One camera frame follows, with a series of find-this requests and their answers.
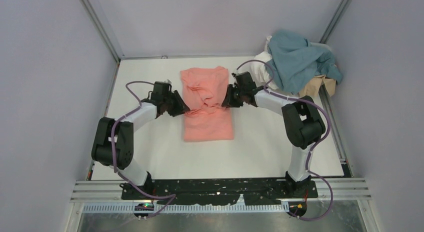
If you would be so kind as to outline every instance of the pink cloth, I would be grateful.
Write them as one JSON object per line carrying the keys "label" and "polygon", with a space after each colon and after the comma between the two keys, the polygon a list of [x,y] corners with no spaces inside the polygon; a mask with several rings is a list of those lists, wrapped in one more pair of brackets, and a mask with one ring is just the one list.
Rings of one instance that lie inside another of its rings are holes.
{"label": "pink cloth", "polygon": [[181,71],[182,98],[190,111],[184,115],[184,141],[233,140],[229,108],[221,107],[228,85],[228,69],[190,68]]}

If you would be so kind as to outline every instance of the tan fabric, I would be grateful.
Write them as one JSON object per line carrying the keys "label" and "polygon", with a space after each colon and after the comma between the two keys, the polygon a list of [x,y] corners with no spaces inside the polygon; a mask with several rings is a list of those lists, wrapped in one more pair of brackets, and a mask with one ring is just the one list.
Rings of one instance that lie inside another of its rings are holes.
{"label": "tan fabric", "polygon": [[336,80],[333,78],[326,78],[325,75],[319,75],[313,77],[305,87],[299,92],[300,97],[318,96],[318,92],[320,91],[321,85],[325,85],[325,89],[330,96],[333,96],[336,92]]}

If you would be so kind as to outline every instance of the pile of clothes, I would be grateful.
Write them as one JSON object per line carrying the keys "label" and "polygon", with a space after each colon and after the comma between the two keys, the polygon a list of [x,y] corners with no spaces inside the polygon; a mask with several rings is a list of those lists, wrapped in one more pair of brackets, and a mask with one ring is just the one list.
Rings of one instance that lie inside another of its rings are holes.
{"label": "pile of clothes", "polygon": [[264,52],[254,59],[267,62],[272,68],[252,62],[251,71],[258,82],[266,83],[273,78],[268,84],[271,89],[300,97],[317,96],[321,85],[332,96],[343,78],[330,50],[313,46],[303,36],[287,30],[268,36]]}

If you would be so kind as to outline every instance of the white cloth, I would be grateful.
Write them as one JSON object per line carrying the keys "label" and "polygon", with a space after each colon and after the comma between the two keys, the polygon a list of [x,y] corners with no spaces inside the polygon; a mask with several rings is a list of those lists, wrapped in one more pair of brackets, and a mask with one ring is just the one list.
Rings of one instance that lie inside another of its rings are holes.
{"label": "white cloth", "polygon": [[[265,51],[256,55],[253,58],[254,60],[268,62],[268,61],[273,59],[272,55],[270,53],[268,53],[268,42],[270,41],[270,39],[271,39],[271,36],[266,37]],[[252,76],[254,76],[256,78],[257,82],[265,84],[266,82],[270,81],[271,76],[267,72],[265,64],[260,63],[260,62],[252,62],[252,63],[250,63],[250,69],[251,69],[251,72],[252,72]],[[268,87],[270,87],[273,90],[278,90],[278,87],[277,87],[277,85],[274,81],[271,81],[271,83],[268,84]]]}

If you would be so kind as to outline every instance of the white table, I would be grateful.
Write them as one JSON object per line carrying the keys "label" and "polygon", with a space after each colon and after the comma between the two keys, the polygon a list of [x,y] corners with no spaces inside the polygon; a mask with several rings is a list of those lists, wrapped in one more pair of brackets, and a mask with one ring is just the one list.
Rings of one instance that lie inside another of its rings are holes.
{"label": "white table", "polygon": [[[180,71],[223,66],[232,73],[238,65],[250,59],[250,56],[230,56],[123,60],[107,117],[118,118],[137,105],[125,88],[128,82],[170,80],[172,89],[178,90],[182,96]],[[249,64],[240,69],[240,72],[244,71],[250,71]],[[233,77],[229,75],[229,78],[233,83]],[[130,86],[141,99],[153,89],[148,84]],[[319,97],[313,99],[322,106]],[[151,173],[153,179],[284,177],[290,164],[292,144],[286,136],[283,118],[250,105],[232,108],[231,115],[234,140],[184,142],[183,115],[171,117],[165,113],[134,134],[134,159]],[[316,147],[311,170],[322,176],[343,175],[331,134]],[[109,167],[96,163],[91,179],[120,178]]]}

